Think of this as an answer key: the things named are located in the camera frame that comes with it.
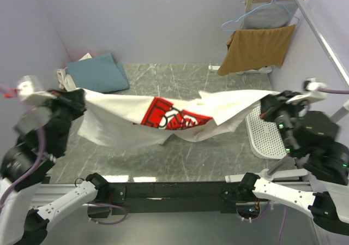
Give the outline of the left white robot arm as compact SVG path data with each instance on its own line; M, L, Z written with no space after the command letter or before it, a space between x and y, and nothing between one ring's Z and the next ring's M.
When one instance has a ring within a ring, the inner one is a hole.
M14 126L17 141L1 163L1 244L41 244L76 209L108 199L110 185L97 173L72 187L48 183L66 153L72 123L85 112L82 89L45 91L34 76L24 76L2 93L26 110Z

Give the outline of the white t-shirt red print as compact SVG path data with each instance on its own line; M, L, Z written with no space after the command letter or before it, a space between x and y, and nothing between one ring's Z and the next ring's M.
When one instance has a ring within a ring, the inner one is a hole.
M171 135L199 142L233 132L267 90L244 89L208 93L177 100L86 91L79 136L100 146L126 150L163 144Z

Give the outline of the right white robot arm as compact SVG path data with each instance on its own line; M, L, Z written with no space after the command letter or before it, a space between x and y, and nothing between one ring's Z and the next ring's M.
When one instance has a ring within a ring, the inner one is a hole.
M322 111L310 110L329 91L314 78L303 82L303 92L283 91L260 100L260 119L276 124L286 156L302 159L312 191L304 192L272 181L280 160L260 175L246 173L238 186L244 202L275 201L294 208L320 228L348 235L348 147L337 142L339 125Z

